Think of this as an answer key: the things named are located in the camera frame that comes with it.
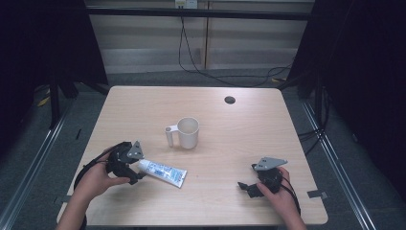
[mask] wire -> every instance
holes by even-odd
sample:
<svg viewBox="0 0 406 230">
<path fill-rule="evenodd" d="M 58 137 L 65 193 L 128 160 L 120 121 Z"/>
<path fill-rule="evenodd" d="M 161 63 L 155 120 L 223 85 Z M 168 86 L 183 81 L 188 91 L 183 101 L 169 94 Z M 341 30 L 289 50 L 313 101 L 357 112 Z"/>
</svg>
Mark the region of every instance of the wire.
<svg viewBox="0 0 406 230">
<path fill-rule="evenodd" d="M 196 65 L 195 65 L 195 63 L 194 63 L 194 60 L 193 60 L 193 58 L 192 58 L 191 47 L 190 47 L 190 45 L 189 45 L 188 36 L 186 35 L 185 21 L 184 21 L 184 18 L 183 18 L 183 17 L 181 17 L 181 21 L 182 21 L 182 30 L 181 30 L 180 43 L 179 43 L 179 50 L 178 50 L 178 62 L 179 62 L 179 66 L 180 66 L 184 71 L 186 71 L 186 72 L 188 72 L 188 73 L 200 74 L 200 75 L 202 75 L 202 76 L 204 76 L 204 77 L 206 77 L 206 78 L 213 79 L 213 80 L 216 80 L 216 81 L 220 81 L 220 82 L 222 82 L 222 83 L 229 84 L 229 85 L 236 86 L 236 87 L 257 87 L 257 86 L 261 86 L 261 85 L 263 85 L 263 84 L 266 84 L 266 83 L 269 81 L 269 78 L 274 77 L 274 76 L 277 76 L 278 74 L 282 73 L 283 71 L 290 69 L 290 66 L 292 65 L 292 64 L 289 64 L 289 65 L 284 66 L 284 67 L 275 67 L 275 68 L 272 68 L 272 69 L 270 69 L 270 70 L 268 71 L 268 73 L 266 74 L 266 76 L 256 76 L 256 75 L 231 76 L 231 75 L 226 75 L 226 76 L 217 76 L 217 77 L 215 77 L 215 76 L 210 75 L 210 74 L 208 74 L 208 73 L 203 73 L 203 72 L 201 72 L 199 69 L 197 69 L 197 67 L 196 67 Z M 186 44 L 187 44 L 187 46 L 188 46 L 189 56 L 190 56 L 190 59 L 191 59 L 191 61 L 192 61 L 192 65 L 193 65 L 194 70 L 188 70 L 188 69 L 186 69 L 186 68 L 182 65 L 181 60 L 180 60 L 180 57 L 181 57 L 181 49 L 182 49 L 182 43 L 183 43 L 183 36 L 185 36 Z M 277 73 L 271 74 L 272 71 L 277 70 L 277 69 L 281 69 L 281 70 L 278 71 Z M 228 81 L 225 81 L 225 80 L 223 80 L 224 78 L 256 78 L 256 79 L 263 79 L 263 80 L 260 81 L 259 83 L 254 83 L 254 84 L 251 84 L 251 85 L 241 85 L 241 84 L 235 84 L 235 83 L 230 83 L 230 82 L 228 82 Z"/>
<path fill-rule="evenodd" d="M 319 128 L 309 131 L 309 132 L 298 134 L 298 136 L 301 137 L 300 138 L 301 142 L 310 140 L 314 136 L 317 136 L 316 142 L 305 152 L 305 154 L 304 154 L 305 156 L 308 156 L 310 154 L 310 152 L 316 147 L 316 145 L 319 143 L 322 136 L 326 132 L 327 122 L 328 122 L 328 118 L 329 118 L 329 109 L 330 109 L 330 105 L 331 105 L 331 99 L 328 96 L 325 88 L 323 88 L 322 94 L 323 94 L 323 101 L 324 101 L 324 107 L 325 107 L 325 120 L 321 123 Z"/>
<path fill-rule="evenodd" d="M 282 184 L 281 184 L 281 187 L 284 188 L 285 190 L 287 190 L 288 193 L 290 193 L 293 200 L 295 201 L 296 208 L 297 208 L 298 213 L 300 215 L 301 214 L 301 206 L 299 205 L 299 200 L 298 200 L 298 197 L 296 196 L 295 190 L 293 189 L 293 186 L 292 186 L 292 184 L 290 184 L 289 180 L 287 180 L 284 177 L 283 177 L 283 179 L 289 184 L 290 188 L 292 188 L 292 189 L 290 190 L 289 188 L 287 188 L 286 186 L 284 186 Z"/>
<path fill-rule="evenodd" d="M 90 168 L 92 168 L 93 166 L 95 166 L 96 164 L 99 164 L 101 162 L 108 162 L 108 160 L 103 161 L 100 160 L 102 157 L 104 157 L 107 153 L 110 153 L 111 151 L 117 149 L 119 146 L 123 145 L 124 142 L 121 142 L 115 146 L 112 146 L 106 150 L 104 150 L 98 157 L 96 157 L 95 159 L 93 159 L 92 161 L 90 161 L 87 165 L 83 166 L 83 169 L 81 169 L 81 171 L 78 173 L 76 179 L 75 179 L 75 183 L 74 183 L 74 190 L 77 188 L 78 184 L 80 183 L 81 179 L 83 178 L 83 176 L 90 170 Z M 86 225 L 87 225 L 87 217 L 84 216 L 83 221 L 81 223 L 80 229 L 79 230 L 85 230 L 86 229 Z"/>
</svg>

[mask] electrical outlet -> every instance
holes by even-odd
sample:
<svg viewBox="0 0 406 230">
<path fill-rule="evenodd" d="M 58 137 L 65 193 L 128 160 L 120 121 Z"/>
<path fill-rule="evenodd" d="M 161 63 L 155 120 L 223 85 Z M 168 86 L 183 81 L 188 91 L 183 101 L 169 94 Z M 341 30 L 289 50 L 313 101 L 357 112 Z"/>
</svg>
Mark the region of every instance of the electrical outlet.
<svg viewBox="0 0 406 230">
<path fill-rule="evenodd" d="M 197 0 L 186 0 L 186 9 L 197 9 Z"/>
<path fill-rule="evenodd" d="M 186 8 L 186 0 L 175 0 L 175 8 L 176 9 L 185 9 Z"/>
</svg>

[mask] dark circular object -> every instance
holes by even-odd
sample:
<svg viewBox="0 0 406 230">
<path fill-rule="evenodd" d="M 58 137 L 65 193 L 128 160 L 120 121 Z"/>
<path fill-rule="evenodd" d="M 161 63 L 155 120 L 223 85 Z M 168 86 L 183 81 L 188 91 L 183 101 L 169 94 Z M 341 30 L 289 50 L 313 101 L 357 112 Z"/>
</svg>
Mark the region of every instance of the dark circular object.
<svg viewBox="0 0 406 230">
<path fill-rule="evenodd" d="M 234 104 L 236 102 L 236 99 L 232 96 L 227 96 L 224 99 L 224 102 L 226 102 L 226 104 Z"/>
</svg>

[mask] metal rail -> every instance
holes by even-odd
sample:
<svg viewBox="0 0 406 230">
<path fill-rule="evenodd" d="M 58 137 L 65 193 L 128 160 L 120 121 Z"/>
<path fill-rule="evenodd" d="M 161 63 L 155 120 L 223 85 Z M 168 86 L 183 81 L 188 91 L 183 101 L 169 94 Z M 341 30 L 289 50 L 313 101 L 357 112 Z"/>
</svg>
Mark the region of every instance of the metal rail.
<svg viewBox="0 0 406 230">
<path fill-rule="evenodd" d="M 9 230 L 14 225 L 14 222 L 17 219 L 19 212 L 30 193 L 36 178 L 38 177 L 39 171 L 41 170 L 42 166 L 45 163 L 45 160 L 51 150 L 51 147 L 53 146 L 57 136 L 60 133 L 60 130 L 63 127 L 66 115 L 70 111 L 72 104 L 73 100 L 70 100 L 60 120 L 56 123 L 53 129 L 50 129 L 48 131 L 48 134 L 45 137 L 45 140 L 42 143 L 41 147 L 39 148 L 33 160 L 33 163 L 27 170 L 24 178 L 18 185 L 17 190 L 15 191 L 14 195 L 12 196 L 3 213 L 1 214 L 0 217 L 1 230 Z"/>
<path fill-rule="evenodd" d="M 86 8 L 38 8 L 39 12 L 52 13 L 87 13 L 93 15 L 133 15 L 133 16 L 172 16 L 172 17 L 213 17 L 213 18 L 241 18 L 307 21 L 314 15 L 305 12 L 273 12 L 273 11 L 224 11 L 203 9 L 166 9 L 166 8 L 128 8 L 128 7 L 100 7 L 87 6 Z"/>
<path fill-rule="evenodd" d="M 304 111 L 313 127 L 314 130 L 319 128 L 319 125 L 315 118 L 315 113 L 313 108 L 311 107 L 309 102 L 303 103 Z M 372 218 L 368 209 L 364 205 L 364 202 L 359 197 L 358 193 L 356 192 L 355 188 L 352 186 L 352 183 L 347 176 L 346 171 L 344 170 L 343 165 L 340 162 L 340 158 L 337 156 L 332 144 L 329 142 L 327 136 L 323 133 L 318 133 L 318 138 L 320 138 L 320 144 L 325 151 L 326 157 L 334 170 L 338 181 L 340 182 L 341 187 L 344 190 L 344 193 L 347 196 L 347 199 L 351 205 L 351 208 L 358 218 L 359 223 L 361 224 L 362 229 L 366 230 L 376 230 L 375 225 L 373 224 Z"/>
</svg>

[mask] mug handle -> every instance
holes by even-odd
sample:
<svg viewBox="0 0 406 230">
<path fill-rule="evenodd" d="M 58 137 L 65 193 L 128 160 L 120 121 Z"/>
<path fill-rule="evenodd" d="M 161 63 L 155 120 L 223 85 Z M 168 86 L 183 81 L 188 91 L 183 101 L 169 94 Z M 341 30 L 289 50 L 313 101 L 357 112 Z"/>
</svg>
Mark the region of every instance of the mug handle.
<svg viewBox="0 0 406 230">
<path fill-rule="evenodd" d="M 175 126 L 167 126 L 166 128 L 165 128 L 165 133 L 167 134 L 167 139 L 168 139 L 168 145 L 170 146 L 170 147 L 173 147 L 173 137 L 172 137 L 172 133 L 174 132 L 174 131 L 178 131 L 179 129 L 178 129 L 178 127 L 177 127 L 177 125 L 175 125 Z"/>
</svg>

